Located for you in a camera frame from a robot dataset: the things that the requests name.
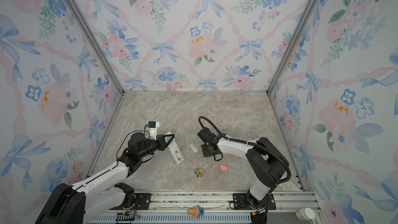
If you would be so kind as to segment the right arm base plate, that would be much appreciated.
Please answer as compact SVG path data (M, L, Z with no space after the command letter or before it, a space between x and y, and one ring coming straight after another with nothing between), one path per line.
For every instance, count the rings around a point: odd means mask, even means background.
M276 210L276 204L272 194L267 194L261 201L248 197L247 193L234 193L232 197L233 200L230 202L229 208L234 210Z

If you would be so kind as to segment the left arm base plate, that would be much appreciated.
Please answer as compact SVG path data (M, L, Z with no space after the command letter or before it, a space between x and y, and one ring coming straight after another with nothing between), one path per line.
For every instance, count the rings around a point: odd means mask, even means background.
M149 204L151 202L151 194L150 193L134 193L126 196L126 199L122 202L121 205L111 208L111 210L148 210Z

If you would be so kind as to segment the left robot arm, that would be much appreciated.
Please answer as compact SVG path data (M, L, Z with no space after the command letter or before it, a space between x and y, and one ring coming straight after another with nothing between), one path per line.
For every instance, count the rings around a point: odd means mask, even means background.
M133 209L138 199L134 188L124 180L138 170L144 157L164 151L174 137L164 134L148 139L142 132L133 132L127 148L109 167L72 185L58 185L36 223L86 224L115 207Z

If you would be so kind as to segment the white battery cover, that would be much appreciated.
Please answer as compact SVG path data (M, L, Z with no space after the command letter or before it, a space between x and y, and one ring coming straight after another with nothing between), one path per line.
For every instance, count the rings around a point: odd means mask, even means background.
M199 150L195 147L194 144L191 143L189 146L190 146L190 148L193 150L194 153L197 153L197 152L199 151Z

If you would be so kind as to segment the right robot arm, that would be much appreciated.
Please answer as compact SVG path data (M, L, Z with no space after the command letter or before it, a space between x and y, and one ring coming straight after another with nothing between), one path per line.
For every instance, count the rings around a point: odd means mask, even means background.
M256 181L247 192L248 205L252 209L266 207L269 195L279 184L288 182L292 173L288 160L267 138L257 141L244 141L212 133L203 128L198 137L203 142L204 157L213 157L215 161L220 155L231 154L246 159L256 175Z

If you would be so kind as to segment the white remote control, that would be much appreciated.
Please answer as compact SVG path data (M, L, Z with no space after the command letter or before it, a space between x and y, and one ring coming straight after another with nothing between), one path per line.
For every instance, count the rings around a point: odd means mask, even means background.
M171 141L171 143L167 148L169 149L170 154L172 155L175 163L177 165L180 165L184 161L184 157L175 141L175 138Z

